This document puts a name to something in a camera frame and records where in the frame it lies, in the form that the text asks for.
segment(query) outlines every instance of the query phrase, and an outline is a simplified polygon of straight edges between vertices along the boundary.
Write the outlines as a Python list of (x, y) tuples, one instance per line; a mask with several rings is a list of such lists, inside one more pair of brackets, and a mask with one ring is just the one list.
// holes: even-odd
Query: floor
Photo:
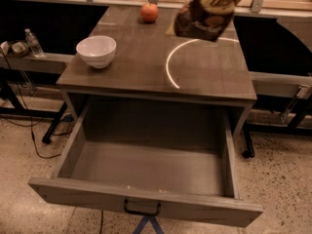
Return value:
[[(58, 109), (61, 95), (39, 89), (34, 96), (22, 89), (28, 108)], [(10, 104), (0, 99), (0, 106)], [(246, 202), (263, 205), (264, 213), (242, 229), (173, 219), (142, 218), (129, 214), (103, 213), (45, 203), (28, 186), (31, 177), (48, 178), (59, 157), (42, 159), (31, 139), (30, 120), (0, 117), (0, 233), (167, 233), (167, 234), (297, 234), (312, 231), (312, 137), (252, 133), (255, 157), (244, 159), (242, 137), (235, 142), (240, 192)], [(33, 127), (37, 150), (42, 156), (61, 153), (73, 123), (58, 124), (50, 144), (41, 141), (49, 127), (42, 120)]]

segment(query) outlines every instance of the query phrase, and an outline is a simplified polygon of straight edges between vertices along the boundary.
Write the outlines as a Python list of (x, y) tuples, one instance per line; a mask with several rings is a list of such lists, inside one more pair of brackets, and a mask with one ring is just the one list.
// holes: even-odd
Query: wooden table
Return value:
[(92, 34), (116, 40), (114, 61), (75, 56), (62, 73), (77, 123), (52, 177), (29, 182), (47, 202), (235, 226), (261, 214), (235, 171), (256, 96), (234, 27), (216, 43), (169, 36), (176, 12), (146, 24), (137, 7), (109, 7)]

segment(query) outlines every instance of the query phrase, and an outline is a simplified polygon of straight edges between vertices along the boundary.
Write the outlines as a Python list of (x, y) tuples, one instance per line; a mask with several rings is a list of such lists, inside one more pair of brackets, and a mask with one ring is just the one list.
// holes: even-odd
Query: drawer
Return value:
[(91, 98), (51, 178), (29, 185), (48, 203), (231, 226), (262, 206), (240, 199), (227, 108)]

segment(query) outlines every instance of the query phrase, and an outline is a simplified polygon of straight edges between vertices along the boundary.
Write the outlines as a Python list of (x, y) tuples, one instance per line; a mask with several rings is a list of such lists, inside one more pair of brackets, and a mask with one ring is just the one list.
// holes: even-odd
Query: brown table surface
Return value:
[[(178, 10), (160, 9), (157, 21), (147, 24), (141, 20), (139, 9), (109, 7), (91, 35), (108, 35), (116, 40), (114, 61), (105, 69), (94, 69), (76, 55), (58, 79), (58, 85), (86, 94), (124, 93), (202, 101), (256, 100), (232, 24), (221, 35), (228, 40), (212, 43), (179, 38), (166, 34)], [(175, 51), (166, 67), (171, 51), (186, 42), (189, 43)]]

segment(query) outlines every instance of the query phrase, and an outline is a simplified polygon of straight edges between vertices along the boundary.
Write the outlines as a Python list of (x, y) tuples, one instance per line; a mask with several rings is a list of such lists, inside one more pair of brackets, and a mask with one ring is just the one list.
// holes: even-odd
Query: blue tape cross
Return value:
[(151, 225), (153, 226), (156, 234), (165, 234), (165, 232), (162, 230), (162, 227), (160, 227), (158, 221), (153, 216), (144, 216), (142, 220), (139, 222), (138, 226), (136, 227), (133, 234), (139, 234), (144, 229), (146, 223), (150, 221)]

